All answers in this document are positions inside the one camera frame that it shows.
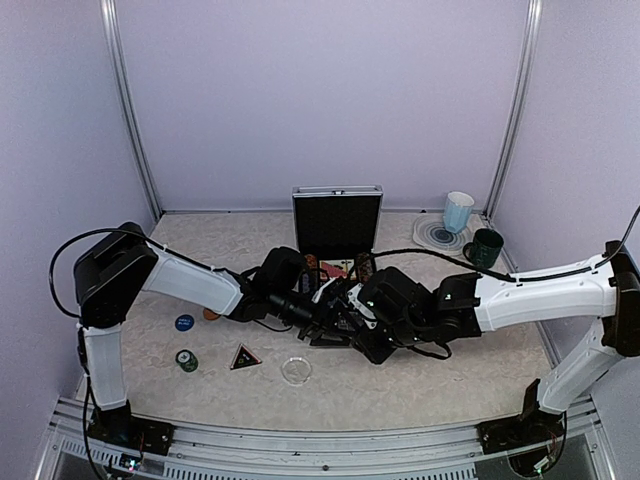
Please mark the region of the red playing card deck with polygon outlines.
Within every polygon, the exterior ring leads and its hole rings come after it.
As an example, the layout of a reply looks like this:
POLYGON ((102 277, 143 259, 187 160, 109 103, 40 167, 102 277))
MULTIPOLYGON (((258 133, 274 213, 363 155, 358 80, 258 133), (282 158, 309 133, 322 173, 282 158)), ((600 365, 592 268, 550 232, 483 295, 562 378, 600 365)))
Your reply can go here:
POLYGON ((319 264, 319 269, 323 280, 340 277, 350 280, 357 278, 356 271, 354 270, 354 261, 351 259, 322 260, 319 264))

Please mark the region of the aluminium poker case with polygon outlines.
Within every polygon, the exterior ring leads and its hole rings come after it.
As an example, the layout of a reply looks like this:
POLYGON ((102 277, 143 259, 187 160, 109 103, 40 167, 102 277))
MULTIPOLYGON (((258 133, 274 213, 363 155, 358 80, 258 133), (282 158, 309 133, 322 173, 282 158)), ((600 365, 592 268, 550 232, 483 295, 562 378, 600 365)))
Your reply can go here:
POLYGON ((347 260, 347 271, 357 279, 356 262, 375 244, 382 199, 379 185, 295 187, 297 249, 318 262, 347 260))

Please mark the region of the green chip stack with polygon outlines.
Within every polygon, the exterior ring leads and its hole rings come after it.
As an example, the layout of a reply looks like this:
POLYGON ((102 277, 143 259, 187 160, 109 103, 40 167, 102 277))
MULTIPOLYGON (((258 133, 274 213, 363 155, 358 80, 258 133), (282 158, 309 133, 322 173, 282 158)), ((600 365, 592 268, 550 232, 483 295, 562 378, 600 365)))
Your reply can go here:
POLYGON ((176 353, 175 362, 186 373, 195 372, 199 367, 199 361, 195 354, 188 350, 183 349, 176 353))

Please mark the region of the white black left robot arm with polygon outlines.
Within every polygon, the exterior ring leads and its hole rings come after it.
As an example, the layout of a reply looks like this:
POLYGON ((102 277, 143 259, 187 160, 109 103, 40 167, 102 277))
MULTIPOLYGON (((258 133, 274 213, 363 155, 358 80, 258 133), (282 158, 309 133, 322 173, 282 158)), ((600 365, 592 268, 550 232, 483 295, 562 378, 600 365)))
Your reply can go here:
POLYGON ((126 393, 121 350, 122 325, 140 293, 199 305, 239 323, 273 316, 311 338, 332 330, 344 305, 347 284, 342 279, 315 294, 297 291, 309 267, 289 247, 274 248, 260 266, 235 273, 163 247, 133 222, 95 233, 100 241, 73 266, 77 309, 62 312, 77 321, 87 397, 94 403, 98 428, 113 443, 127 445, 140 434, 126 393))

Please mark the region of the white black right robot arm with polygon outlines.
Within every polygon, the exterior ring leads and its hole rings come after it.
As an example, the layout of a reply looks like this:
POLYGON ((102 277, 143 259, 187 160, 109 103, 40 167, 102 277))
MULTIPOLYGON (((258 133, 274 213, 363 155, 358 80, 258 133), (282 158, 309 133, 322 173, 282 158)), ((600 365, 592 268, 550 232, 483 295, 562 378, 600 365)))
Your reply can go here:
POLYGON ((458 339, 529 322, 591 317, 584 338, 526 389, 520 414, 478 424, 486 454, 543 442, 566 430, 569 406, 623 359, 639 354, 639 271, 620 241, 573 265, 503 275, 470 266, 427 290, 395 267, 347 293, 367 321, 354 345, 372 363, 395 350, 443 349, 458 339))

